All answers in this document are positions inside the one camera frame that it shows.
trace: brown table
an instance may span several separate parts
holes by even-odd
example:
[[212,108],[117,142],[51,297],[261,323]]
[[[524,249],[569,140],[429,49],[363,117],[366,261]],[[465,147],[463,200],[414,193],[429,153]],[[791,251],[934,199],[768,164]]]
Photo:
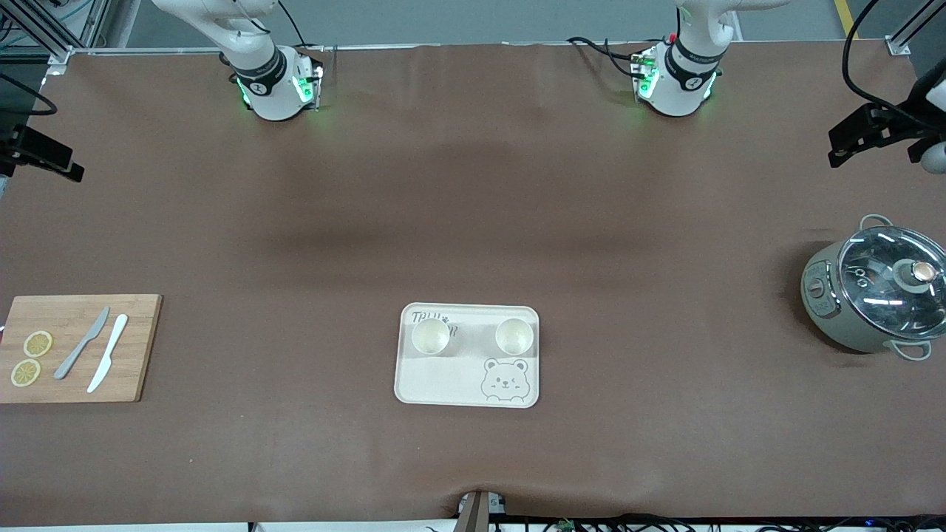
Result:
[[[906,94],[907,59],[854,51]],[[140,403],[0,408],[0,524],[434,518],[473,488],[552,515],[943,512],[946,344],[845,352],[797,294],[867,212],[946,240],[946,181],[905,146],[828,167],[861,104],[840,55],[736,44],[670,119],[570,47],[344,52],[286,123],[213,56],[74,58],[32,125],[85,182],[11,180],[0,304],[165,304]],[[412,301],[534,307],[538,404],[398,402]]]

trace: pot control panel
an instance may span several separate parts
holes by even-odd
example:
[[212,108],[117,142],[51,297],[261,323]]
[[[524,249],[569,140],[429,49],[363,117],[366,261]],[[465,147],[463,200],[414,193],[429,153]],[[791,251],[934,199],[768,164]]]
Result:
[[808,308],[826,320],[841,312],[841,301],[831,284],[831,262],[821,260],[808,267],[801,279],[801,291]]

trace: white knife handle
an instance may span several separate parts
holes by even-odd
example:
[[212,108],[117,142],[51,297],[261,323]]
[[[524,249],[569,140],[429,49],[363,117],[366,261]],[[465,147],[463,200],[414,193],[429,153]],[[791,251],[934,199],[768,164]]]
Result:
[[112,336],[109,337],[109,344],[105,346],[105,354],[102,357],[112,356],[112,351],[114,351],[115,345],[118,344],[118,337],[125,330],[126,324],[128,324],[128,314],[118,314],[118,317],[115,318],[115,325],[112,326]]

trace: blue cable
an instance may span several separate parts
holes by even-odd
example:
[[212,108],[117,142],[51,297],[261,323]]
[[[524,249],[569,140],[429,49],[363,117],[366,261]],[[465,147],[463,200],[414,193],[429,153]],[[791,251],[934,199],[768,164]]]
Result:
[[[82,11],[86,6],[88,6],[88,5],[91,4],[92,2],[93,2],[93,0],[85,0],[85,2],[82,2],[81,4],[79,4],[79,6],[78,6],[77,8],[75,8],[75,9],[69,11],[68,13],[66,13],[65,16],[63,16],[63,17],[60,19],[60,22],[65,22],[65,19],[67,19],[67,18],[71,17],[72,15],[74,15],[74,14],[76,14],[76,13]],[[0,45],[0,50],[3,50],[3,49],[6,48],[7,46],[12,46],[13,43],[16,43],[16,42],[18,42],[18,41],[22,41],[22,40],[25,39],[26,37],[29,37],[29,36],[28,36],[28,35],[21,35],[20,37],[17,37],[16,39],[13,39],[13,40],[10,41],[9,43]]]

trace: knife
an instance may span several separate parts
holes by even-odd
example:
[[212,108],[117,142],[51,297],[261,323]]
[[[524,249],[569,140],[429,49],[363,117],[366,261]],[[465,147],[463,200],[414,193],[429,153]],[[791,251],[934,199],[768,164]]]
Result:
[[87,393],[91,394],[95,392],[96,388],[102,384],[102,380],[105,379],[105,376],[108,375],[109,369],[112,367],[112,351],[114,351],[115,344],[118,343],[118,337],[121,336],[121,332],[125,330],[125,324],[127,323],[127,314],[118,314],[118,317],[115,318],[115,325],[112,326],[112,336],[109,337],[109,344],[105,346],[105,354],[102,355],[102,362],[98,363],[96,374],[92,377],[92,382],[89,382],[89,389],[85,390]]
[[105,320],[107,320],[108,317],[109,308],[106,307],[102,309],[102,313],[98,315],[96,322],[92,324],[91,328],[89,328],[89,332],[85,333],[85,338],[79,342],[79,345],[72,350],[72,353],[70,353],[69,356],[64,361],[62,361],[62,364],[60,364],[59,368],[56,369],[56,373],[53,374],[53,379],[61,381],[62,379],[65,379],[66,375],[69,375],[69,370],[72,369],[73,364],[76,363],[76,359],[85,348],[85,345],[95,340],[98,334],[102,331],[102,328],[105,327]]

